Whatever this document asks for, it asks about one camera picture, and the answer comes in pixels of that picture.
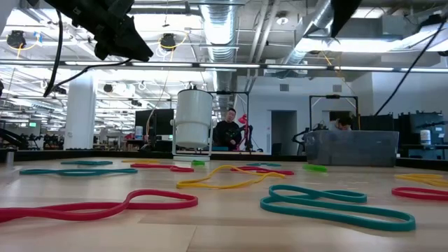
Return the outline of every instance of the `red rubber band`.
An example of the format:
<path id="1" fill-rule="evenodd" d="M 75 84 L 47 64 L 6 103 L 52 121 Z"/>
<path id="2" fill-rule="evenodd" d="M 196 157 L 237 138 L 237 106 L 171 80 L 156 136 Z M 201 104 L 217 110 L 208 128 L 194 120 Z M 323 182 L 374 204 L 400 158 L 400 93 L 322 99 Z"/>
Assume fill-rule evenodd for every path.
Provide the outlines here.
<path id="1" fill-rule="evenodd" d="M 193 168 L 178 167 L 176 165 L 166 164 L 131 164 L 132 168 L 164 168 L 172 172 L 194 172 Z"/>
<path id="2" fill-rule="evenodd" d="M 442 190 L 401 187 L 392 189 L 392 194 L 400 197 L 408 197 L 418 200 L 448 201 L 448 191 L 442 191 Z"/>
<path id="3" fill-rule="evenodd" d="M 238 168 L 242 169 L 243 171 L 256 171 L 257 173 L 261 173 L 261 174 L 276 172 L 278 174 L 283 174 L 283 175 L 294 175 L 294 171 L 279 171 L 279 170 L 271 170 L 271 169 L 266 169 L 266 168 L 261 168 L 261 167 L 238 167 Z"/>
<path id="4" fill-rule="evenodd" d="M 138 196 L 157 195 L 184 200 L 182 202 L 166 203 L 130 203 Z M 177 192 L 162 190 L 135 190 L 126 196 L 123 203 L 119 202 L 85 202 L 75 204 L 61 204 L 55 206 L 42 206 L 36 208 L 13 207 L 0 208 L 0 223 L 24 217 L 51 218 L 63 221 L 95 221 L 114 216 L 125 209 L 162 210 L 162 209 L 184 209 L 194 207 L 198 204 L 198 198 L 192 195 L 184 195 Z M 92 213 L 70 213 L 68 211 L 106 209 Z"/>

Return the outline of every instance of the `yellow rubber band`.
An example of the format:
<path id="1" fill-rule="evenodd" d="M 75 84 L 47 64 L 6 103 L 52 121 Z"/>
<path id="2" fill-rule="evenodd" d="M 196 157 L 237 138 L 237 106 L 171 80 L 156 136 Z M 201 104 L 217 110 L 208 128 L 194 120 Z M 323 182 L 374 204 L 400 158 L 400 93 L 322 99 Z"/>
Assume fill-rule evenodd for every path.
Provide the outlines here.
<path id="1" fill-rule="evenodd" d="M 158 164 L 159 160 L 123 160 L 121 162 L 133 164 Z"/>
<path id="2" fill-rule="evenodd" d="M 237 171 L 243 172 L 245 174 L 260 176 L 260 178 L 251 179 L 250 181 L 238 183 L 235 185 L 209 185 L 209 184 L 205 184 L 205 183 L 199 183 L 199 182 L 203 182 L 208 179 L 211 179 L 211 177 L 214 174 L 216 174 L 217 172 L 219 172 L 222 169 L 236 169 Z M 233 165 L 223 165 L 223 166 L 220 166 L 220 167 L 214 169 L 208 176 L 206 176 L 204 178 L 199 178 L 199 179 L 195 179 L 195 180 L 187 180 L 187 181 L 179 181 L 177 183 L 176 187 L 177 188 L 212 188 L 212 189 L 243 188 L 246 186 L 253 185 L 254 183 L 259 183 L 259 182 L 263 181 L 264 179 L 266 179 L 268 176 L 278 177 L 278 178 L 282 178 L 282 179 L 285 178 L 285 175 L 278 174 L 276 172 L 270 172 L 267 174 L 259 174 L 259 173 L 255 173 L 255 172 L 244 171 L 244 170 L 239 169 L 238 167 L 235 167 Z"/>
<path id="3" fill-rule="evenodd" d="M 432 186 L 448 187 L 448 180 L 443 179 L 443 176 L 438 174 L 402 174 L 395 175 L 395 178 L 427 183 Z"/>

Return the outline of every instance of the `clear plastic bin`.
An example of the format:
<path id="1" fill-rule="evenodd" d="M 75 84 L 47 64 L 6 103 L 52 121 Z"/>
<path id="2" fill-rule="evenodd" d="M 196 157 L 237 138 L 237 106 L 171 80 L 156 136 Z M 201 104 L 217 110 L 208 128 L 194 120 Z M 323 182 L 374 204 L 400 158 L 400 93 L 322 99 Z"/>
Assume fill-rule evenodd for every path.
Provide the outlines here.
<path id="1" fill-rule="evenodd" d="M 394 167 L 399 132 L 328 131 L 304 136 L 307 161 L 313 165 Z"/>

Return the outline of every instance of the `computer monitor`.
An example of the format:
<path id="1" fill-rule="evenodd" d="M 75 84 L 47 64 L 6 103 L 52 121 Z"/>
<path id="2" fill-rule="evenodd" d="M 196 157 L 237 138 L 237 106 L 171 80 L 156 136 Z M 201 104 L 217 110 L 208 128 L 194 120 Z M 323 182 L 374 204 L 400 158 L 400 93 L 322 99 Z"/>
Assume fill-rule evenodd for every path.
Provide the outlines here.
<path id="1" fill-rule="evenodd" d="M 135 113 L 135 126 L 142 126 L 143 134 L 146 134 L 146 123 L 151 112 L 152 110 L 147 110 L 137 111 Z M 156 109 L 150 121 L 151 127 L 153 127 L 154 119 L 156 121 L 155 135 L 173 134 L 173 126 L 171 126 L 170 121 L 174 119 L 174 109 Z"/>

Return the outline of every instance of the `person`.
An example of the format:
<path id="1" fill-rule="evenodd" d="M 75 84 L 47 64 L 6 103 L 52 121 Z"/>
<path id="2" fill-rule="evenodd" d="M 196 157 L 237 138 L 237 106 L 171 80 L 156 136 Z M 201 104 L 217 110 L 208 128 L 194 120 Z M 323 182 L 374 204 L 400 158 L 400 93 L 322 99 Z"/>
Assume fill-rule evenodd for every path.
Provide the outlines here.
<path id="1" fill-rule="evenodd" d="M 215 146 L 225 146 L 229 151 L 237 149 L 237 145 L 241 142 L 242 136 L 239 126 L 234 122 L 237 112 L 230 108 L 227 111 L 225 120 L 218 122 L 213 130 L 213 144 Z"/>
<path id="2" fill-rule="evenodd" d="M 331 121 L 328 127 L 329 130 L 351 130 L 353 120 L 349 116 L 338 118 L 336 121 Z"/>

